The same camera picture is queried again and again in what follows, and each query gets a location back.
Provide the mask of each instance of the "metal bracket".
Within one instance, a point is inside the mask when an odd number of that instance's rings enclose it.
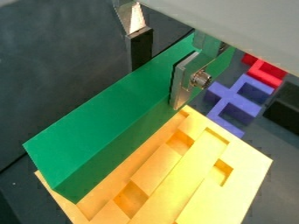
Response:
[[[114,0],[116,14],[126,31],[128,72],[152,59],[154,30],[146,26],[140,3]]]
[[[226,51],[228,45],[196,31],[192,44],[202,50],[187,55],[174,66],[170,104],[178,110],[191,99],[194,88],[204,89],[211,84],[206,68]]]

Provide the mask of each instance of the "red block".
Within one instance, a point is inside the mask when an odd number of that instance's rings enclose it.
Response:
[[[283,82],[287,72],[258,59],[247,74],[256,80],[264,82],[271,88],[278,88]]]
[[[258,61],[258,58],[248,53],[244,54],[242,62],[246,63],[247,65],[252,66],[255,62]]]

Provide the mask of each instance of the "green block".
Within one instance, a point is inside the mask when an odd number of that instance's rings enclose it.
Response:
[[[74,203],[176,113],[168,105],[171,75],[175,62],[191,51],[192,35],[23,145],[52,190]],[[214,77],[232,53],[234,48],[210,66]]]

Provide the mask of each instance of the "blue cross-shaped block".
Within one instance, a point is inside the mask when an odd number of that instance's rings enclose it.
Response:
[[[220,117],[226,113],[240,123],[248,125],[262,109],[258,104],[266,102],[274,89],[263,82],[243,74],[231,88],[226,88],[216,81],[207,89],[204,100],[216,103],[207,117],[239,138],[244,131]]]

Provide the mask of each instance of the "yellow block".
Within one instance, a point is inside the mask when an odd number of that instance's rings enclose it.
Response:
[[[184,107],[78,205],[36,175],[75,224],[238,224],[271,163]]]

